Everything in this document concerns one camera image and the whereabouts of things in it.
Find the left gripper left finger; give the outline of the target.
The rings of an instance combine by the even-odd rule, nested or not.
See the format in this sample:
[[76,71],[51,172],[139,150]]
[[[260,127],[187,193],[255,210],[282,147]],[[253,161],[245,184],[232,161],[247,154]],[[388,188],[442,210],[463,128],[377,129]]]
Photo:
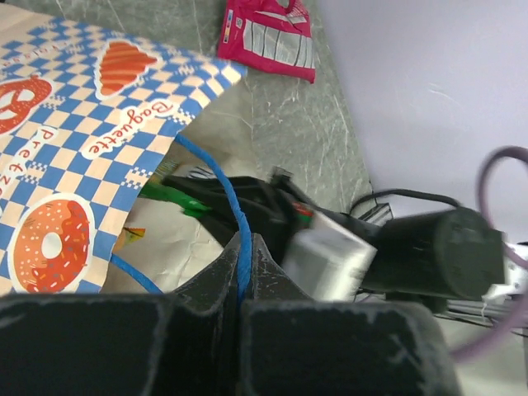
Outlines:
[[164,295],[2,297],[2,394],[234,394],[239,250]]

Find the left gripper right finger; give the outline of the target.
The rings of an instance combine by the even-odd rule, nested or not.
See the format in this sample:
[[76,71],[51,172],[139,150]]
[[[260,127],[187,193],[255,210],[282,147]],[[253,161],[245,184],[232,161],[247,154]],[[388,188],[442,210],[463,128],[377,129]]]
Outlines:
[[310,299],[252,243],[241,311],[243,395],[459,395],[441,328],[409,302]]

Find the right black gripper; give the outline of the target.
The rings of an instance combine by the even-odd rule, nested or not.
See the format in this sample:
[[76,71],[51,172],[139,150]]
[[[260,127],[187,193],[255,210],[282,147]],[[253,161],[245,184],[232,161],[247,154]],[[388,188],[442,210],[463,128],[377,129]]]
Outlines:
[[[249,176],[229,180],[251,231],[262,236],[277,264],[281,264],[287,243],[308,226],[317,211],[365,241],[371,240],[370,224],[316,205],[285,174],[275,174],[270,181]],[[218,180],[168,176],[162,184],[207,207],[198,213],[197,219],[222,246],[238,231],[227,195]]]

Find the green snack packet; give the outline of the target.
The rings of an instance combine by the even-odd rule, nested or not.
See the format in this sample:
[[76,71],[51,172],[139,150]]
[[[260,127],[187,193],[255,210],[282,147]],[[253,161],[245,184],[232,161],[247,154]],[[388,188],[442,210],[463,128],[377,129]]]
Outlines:
[[165,177],[171,176],[178,168],[178,164],[171,159],[163,159],[148,179],[139,193],[140,198],[170,202],[179,205],[184,215],[200,218],[210,207],[204,205],[197,199],[170,186],[165,186],[162,181]]

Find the red pink snack packet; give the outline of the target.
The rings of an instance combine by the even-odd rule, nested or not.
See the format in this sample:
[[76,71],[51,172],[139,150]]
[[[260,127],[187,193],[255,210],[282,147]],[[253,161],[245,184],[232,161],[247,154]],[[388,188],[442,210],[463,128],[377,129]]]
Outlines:
[[316,77],[310,15],[301,1],[228,0],[217,56],[262,72]]

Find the blue checkered paper bag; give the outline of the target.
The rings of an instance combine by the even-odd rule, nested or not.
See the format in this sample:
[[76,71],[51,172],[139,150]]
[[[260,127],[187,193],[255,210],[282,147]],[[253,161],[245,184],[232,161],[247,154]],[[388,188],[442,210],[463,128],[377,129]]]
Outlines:
[[98,292],[140,189],[246,72],[2,5],[2,293]]

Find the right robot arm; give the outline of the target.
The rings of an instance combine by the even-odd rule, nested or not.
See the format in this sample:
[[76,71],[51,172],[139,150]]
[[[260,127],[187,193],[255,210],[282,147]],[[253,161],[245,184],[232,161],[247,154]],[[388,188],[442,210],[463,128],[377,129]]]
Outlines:
[[507,279],[501,233],[455,200],[446,210],[377,225],[324,209],[284,173],[231,184],[249,228],[313,299],[382,294],[439,313],[451,299],[480,301]]

